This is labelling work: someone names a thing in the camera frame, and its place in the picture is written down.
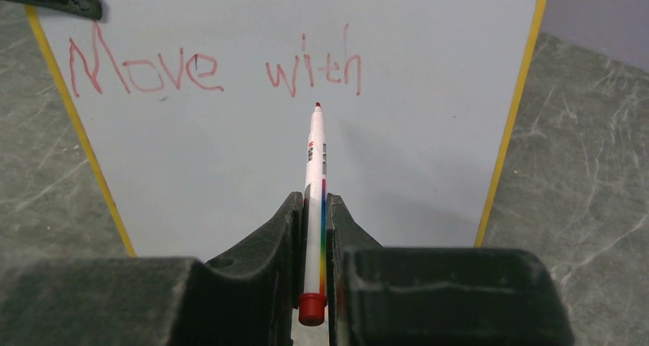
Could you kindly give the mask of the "yellow framed whiteboard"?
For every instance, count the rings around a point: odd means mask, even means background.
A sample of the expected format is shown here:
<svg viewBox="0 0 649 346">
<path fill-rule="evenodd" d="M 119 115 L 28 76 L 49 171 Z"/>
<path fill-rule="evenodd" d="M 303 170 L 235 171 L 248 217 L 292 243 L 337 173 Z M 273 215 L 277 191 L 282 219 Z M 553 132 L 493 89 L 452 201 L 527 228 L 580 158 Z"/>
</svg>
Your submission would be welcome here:
<svg viewBox="0 0 649 346">
<path fill-rule="evenodd" d="M 122 240 L 209 259 L 304 187 L 391 246 L 484 235 L 546 0 L 101 0 L 28 19 Z"/>
</svg>

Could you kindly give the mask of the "white red-ended marker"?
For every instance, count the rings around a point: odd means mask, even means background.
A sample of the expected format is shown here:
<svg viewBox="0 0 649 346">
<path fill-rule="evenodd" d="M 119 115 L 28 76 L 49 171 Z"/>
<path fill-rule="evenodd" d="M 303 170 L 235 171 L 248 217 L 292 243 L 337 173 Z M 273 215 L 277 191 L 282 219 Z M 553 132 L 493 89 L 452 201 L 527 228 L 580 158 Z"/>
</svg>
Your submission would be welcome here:
<svg viewBox="0 0 649 346">
<path fill-rule="evenodd" d="M 308 327 L 325 320 L 327 300 L 326 269 L 326 178 L 327 145 L 325 115 L 315 104 L 308 135 L 305 171 L 305 266 L 302 294 L 298 297 L 298 321 Z"/>
</svg>

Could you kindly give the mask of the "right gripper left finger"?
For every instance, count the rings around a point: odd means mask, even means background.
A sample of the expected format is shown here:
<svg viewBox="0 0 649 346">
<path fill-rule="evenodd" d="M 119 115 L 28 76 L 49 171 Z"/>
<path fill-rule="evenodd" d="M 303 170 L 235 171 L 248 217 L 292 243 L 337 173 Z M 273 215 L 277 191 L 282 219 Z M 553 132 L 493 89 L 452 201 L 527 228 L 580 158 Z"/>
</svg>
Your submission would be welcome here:
<svg viewBox="0 0 649 346">
<path fill-rule="evenodd" d="M 302 195 L 213 259 L 56 258 L 1 277 L 3 345 L 290 345 Z"/>
</svg>

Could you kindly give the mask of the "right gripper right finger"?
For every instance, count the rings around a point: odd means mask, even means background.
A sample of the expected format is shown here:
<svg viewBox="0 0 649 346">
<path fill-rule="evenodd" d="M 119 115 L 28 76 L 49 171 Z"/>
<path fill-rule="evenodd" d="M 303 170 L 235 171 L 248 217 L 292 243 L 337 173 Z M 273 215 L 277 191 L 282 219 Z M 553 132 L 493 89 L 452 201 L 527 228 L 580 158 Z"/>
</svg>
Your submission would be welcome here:
<svg viewBox="0 0 649 346">
<path fill-rule="evenodd" d="M 573 345 L 569 316 L 526 250 L 388 247 L 327 198 L 332 345 Z"/>
</svg>

